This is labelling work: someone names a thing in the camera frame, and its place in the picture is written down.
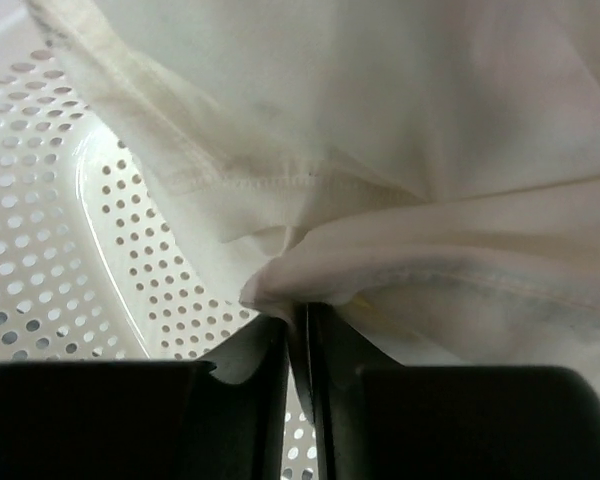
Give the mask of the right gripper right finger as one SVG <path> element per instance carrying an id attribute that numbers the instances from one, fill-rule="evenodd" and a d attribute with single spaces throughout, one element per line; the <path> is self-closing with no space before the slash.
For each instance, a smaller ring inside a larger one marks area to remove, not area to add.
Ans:
<path id="1" fill-rule="evenodd" d="M 304 310 L 323 479 L 600 479 L 600 400 L 554 366 L 403 366 Z"/>

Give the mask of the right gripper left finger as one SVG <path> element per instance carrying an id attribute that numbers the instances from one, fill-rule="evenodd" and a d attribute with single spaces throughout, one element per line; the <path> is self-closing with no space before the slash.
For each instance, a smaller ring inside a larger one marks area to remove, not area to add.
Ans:
<path id="1" fill-rule="evenodd" d="M 286 324 L 194 361 L 0 363 L 0 479 L 276 479 Z"/>

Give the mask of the white t shirt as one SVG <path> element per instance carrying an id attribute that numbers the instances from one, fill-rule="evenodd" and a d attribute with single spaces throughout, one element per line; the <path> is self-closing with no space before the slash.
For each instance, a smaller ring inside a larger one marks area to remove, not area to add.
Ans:
<path id="1" fill-rule="evenodd" d="M 600 375 L 600 1 L 31 1 L 232 299 Z"/>

